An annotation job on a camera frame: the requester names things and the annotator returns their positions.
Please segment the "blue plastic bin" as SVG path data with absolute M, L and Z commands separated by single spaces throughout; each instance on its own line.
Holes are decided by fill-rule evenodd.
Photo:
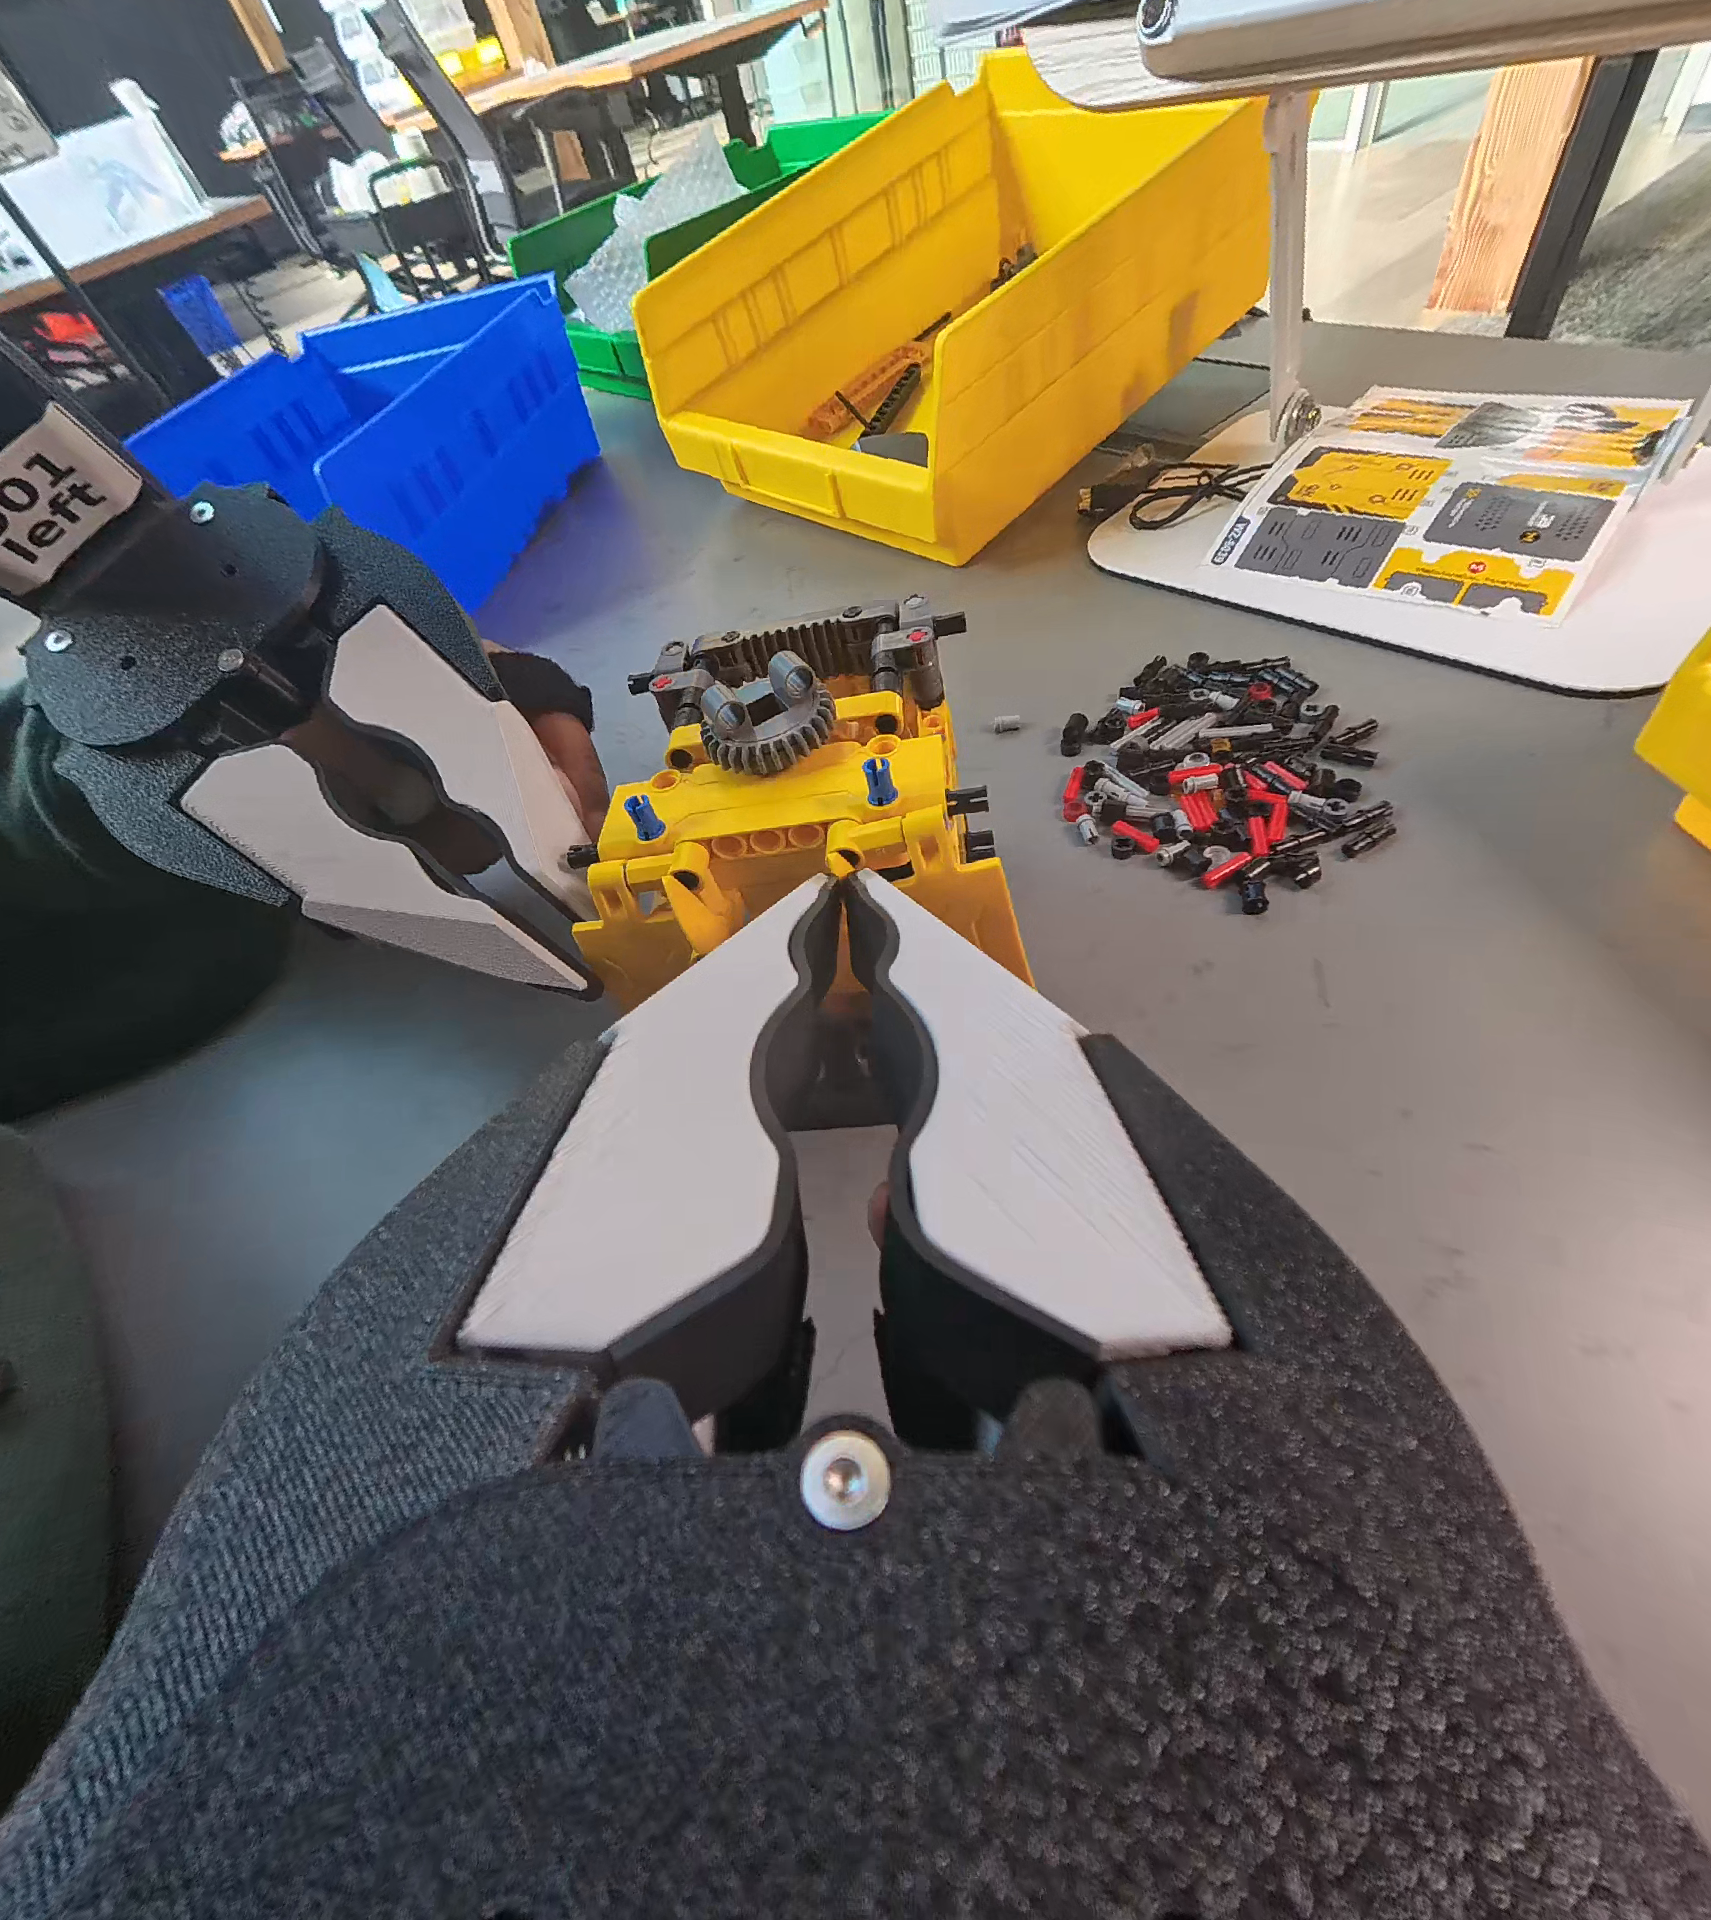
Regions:
M 603 451 L 552 277 L 321 326 L 127 450 L 173 493 L 267 486 L 418 551 L 476 612 Z

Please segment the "yellow lego robot model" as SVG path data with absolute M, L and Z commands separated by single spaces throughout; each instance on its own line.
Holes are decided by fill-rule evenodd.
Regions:
M 1033 984 L 988 785 L 957 770 L 939 643 L 962 630 L 914 591 L 669 643 L 632 675 L 663 759 L 573 854 L 573 935 L 625 1014 L 821 874 L 900 887 Z

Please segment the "yellow sticker sheet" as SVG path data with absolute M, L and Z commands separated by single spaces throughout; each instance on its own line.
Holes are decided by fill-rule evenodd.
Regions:
M 1691 398 L 1369 386 L 1246 493 L 1201 580 L 1556 625 L 1691 415 Z

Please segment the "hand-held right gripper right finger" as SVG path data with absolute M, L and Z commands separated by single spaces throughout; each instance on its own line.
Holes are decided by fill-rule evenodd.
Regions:
M 1029 1386 L 1228 1353 L 1118 1053 L 878 874 L 846 878 L 846 950 L 896 1129 L 874 1353 L 900 1441 L 966 1450 Z

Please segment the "clear plastic bag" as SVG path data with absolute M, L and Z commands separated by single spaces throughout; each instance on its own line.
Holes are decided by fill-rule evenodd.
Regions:
M 646 192 L 613 200 L 613 230 L 562 279 L 573 317 L 603 335 L 632 330 L 632 306 L 650 285 L 650 241 L 740 197 L 727 146 L 702 135 Z

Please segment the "pile of lego pins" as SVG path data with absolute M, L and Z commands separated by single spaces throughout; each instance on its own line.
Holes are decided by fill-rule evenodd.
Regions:
M 1295 658 L 1153 658 L 1061 716 L 1059 811 L 1114 861 L 1267 919 L 1404 835 L 1378 750 L 1383 722 L 1350 716 Z

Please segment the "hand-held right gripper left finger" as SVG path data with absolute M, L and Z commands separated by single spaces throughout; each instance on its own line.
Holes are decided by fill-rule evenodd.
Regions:
M 723 1452 L 803 1428 L 793 1133 L 816 1122 L 841 887 L 816 874 L 616 1020 L 460 1313 L 460 1361 L 669 1386 Z

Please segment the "yellow bin with large parts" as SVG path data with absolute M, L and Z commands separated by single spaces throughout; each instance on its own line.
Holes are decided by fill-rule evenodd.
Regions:
M 968 562 L 1267 293 L 1261 98 L 1067 103 L 1026 49 L 981 61 L 636 298 L 674 464 L 727 494 Z M 803 421 L 953 313 L 914 410 L 931 465 Z

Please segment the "white drawing sheet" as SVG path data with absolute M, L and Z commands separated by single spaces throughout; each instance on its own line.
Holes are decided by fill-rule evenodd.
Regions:
M 211 212 L 173 135 L 147 110 L 63 133 L 51 158 L 18 165 L 0 184 L 70 268 L 175 232 Z

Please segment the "green plastic bin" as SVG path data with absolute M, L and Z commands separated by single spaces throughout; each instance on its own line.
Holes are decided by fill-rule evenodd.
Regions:
M 740 226 L 750 212 L 778 197 L 803 173 L 825 158 L 846 151 L 860 133 L 874 128 L 883 115 L 859 110 L 842 118 L 816 118 L 775 127 L 763 140 L 727 140 L 727 163 L 740 178 L 740 197 L 650 241 L 650 285 L 718 241 L 727 226 Z M 650 398 L 646 356 L 636 326 L 628 335 L 603 335 L 573 317 L 562 293 L 562 279 L 583 268 L 598 241 L 613 230 L 613 200 L 621 192 L 646 192 L 650 178 L 586 200 L 562 214 L 552 214 L 532 230 L 520 230 L 505 244 L 512 277 L 552 279 L 567 341 L 579 363 L 583 386 L 621 398 Z

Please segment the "person's left hand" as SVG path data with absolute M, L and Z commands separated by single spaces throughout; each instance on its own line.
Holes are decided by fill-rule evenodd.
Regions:
M 523 713 L 550 765 L 567 785 L 579 807 L 583 844 L 597 844 L 607 818 L 611 785 L 597 745 L 593 691 L 556 661 L 505 648 L 489 639 L 485 658 L 511 707 Z

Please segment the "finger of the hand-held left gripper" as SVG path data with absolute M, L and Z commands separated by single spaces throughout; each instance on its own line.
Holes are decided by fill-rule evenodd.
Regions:
M 593 919 L 571 864 L 593 835 L 583 788 L 505 696 L 480 691 L 376 606 L 339 639 L 323 703 L 352 750 L 352 795 L 438 874 L 523 921 Z
M 321 770 L 284 743 L 217 756 L 181 807 L 280 878 L 321 925 L 535 992 L 603 995 L 579 957 L 497 901 L 434 878 L 405 841 L 352 826 Z

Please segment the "wooden desk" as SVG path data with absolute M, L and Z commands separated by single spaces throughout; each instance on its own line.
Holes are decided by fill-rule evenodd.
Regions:
M 718 86 L 727 135 L 755 135 L 743 70 L 810 18 L 829 18 L 831 3 L 756 3 L 723 18 L 652 27 L 561 63 L 505 63 L 504 76 L 455 86 L 485 122 L 489 135 L 528 127 L 541 146 L 550 178 L 625 184 L 632 174 L 628 135 L 613 118 L 613 99 L 652 76 L 684 76 Z M 389 133 L 428 133 L 432 115 L 421 98 L 405 106 L 376 110 Z
M 219 197 L 206 214 L 182 226 L 100 251 L 80 267 L 70 267 L 66 271 L 90 293 L 97 288 L 168 285 L 173 277 L 186 277 L 195 267 L 210 261 L 219 246 L 256 241 L 268 218 L 274 207 L 267 197 Z M 29 267 L 0 271 L 0 317 L 54 302 L 66 293 L 66 288 L 70 285 L 47 267 L 47 259 L 29 253 Z

